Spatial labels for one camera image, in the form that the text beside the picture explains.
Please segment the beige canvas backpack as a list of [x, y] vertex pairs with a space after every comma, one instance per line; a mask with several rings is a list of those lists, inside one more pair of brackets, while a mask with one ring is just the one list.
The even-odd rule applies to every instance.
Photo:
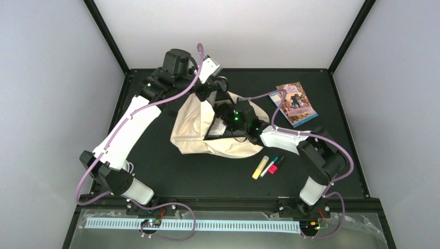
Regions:
[[190, 94], [177, 113], [170, 142], [181, 154], [212, 154], [232, 159], [247, 158], [262, 150], [262, 146], [248, 140], [239, 142], [239, 135], [208, 140], [209, 130], [217, 128], [215, 120], [212, 104]]

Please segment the blue dog book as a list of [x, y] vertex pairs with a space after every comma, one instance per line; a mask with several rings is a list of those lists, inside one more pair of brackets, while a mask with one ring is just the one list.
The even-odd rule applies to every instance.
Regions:
[[287, 93], [287, 97], [280, 107], [280, 112], [293, 128], [318, 116], [306, 95], [299, 92]]

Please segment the pink story book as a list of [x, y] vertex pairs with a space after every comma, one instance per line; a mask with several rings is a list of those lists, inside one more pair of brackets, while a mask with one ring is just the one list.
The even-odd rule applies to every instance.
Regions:
[[[286, 91], [286, 97], [282, 102], [280, 112], [294, 128], [318, 116], [318, 113], [312, 107], [300, 82], [279, 85], [276, 86], [276, 89]], [[277, 105], [282, 99], [280, 93], [281, 92], [279, 92], [278, 100], [276, 101]]]

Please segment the coffee cover book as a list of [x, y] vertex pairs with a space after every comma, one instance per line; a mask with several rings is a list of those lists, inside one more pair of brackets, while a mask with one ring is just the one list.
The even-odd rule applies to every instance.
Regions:
[[210, 126], [207, 135], [208, 136], [221, 136], [224, 134], [227, 126], [224, 121], [220, 118], [215, 118], [212, 125]]

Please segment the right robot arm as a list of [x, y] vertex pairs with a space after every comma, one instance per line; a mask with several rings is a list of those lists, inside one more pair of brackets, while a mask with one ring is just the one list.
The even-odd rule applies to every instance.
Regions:
[[309, 175], [295, 203], [296, 212], [302, 217], [309, 217], [316, 211], [317, 201], [349, 164], [346, 151], [324, 129], [294, 131], [273, 126], [257, 116], [250, 101], [222, 101], [215, 104], [213, 110], [231, 137], [242, 136], [253, 145], [278, 148], [301, 157]]

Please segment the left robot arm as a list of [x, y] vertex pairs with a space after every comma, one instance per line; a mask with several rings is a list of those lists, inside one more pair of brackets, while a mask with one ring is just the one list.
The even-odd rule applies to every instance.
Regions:
[[222, 67], [204, 54], [202, 44], [197, 50], [199, 62], [185, 50], [167, 51], [162, 66], [141, 81], [140, 92], [109, 135], [93, 151], [83, 151], [80, 161], [86, 168], [85, 176], [90, 175], [108, 191], [86, 202], [77, 200], [78, 205], [92, 204], [110, 194], [142, 205], [152, 199], [154, 191], [124, 169], [133, 146], [169, 102], [189, 94], [214, 105], [217, 93], [227, 90], [227, 81], [216, 77]]

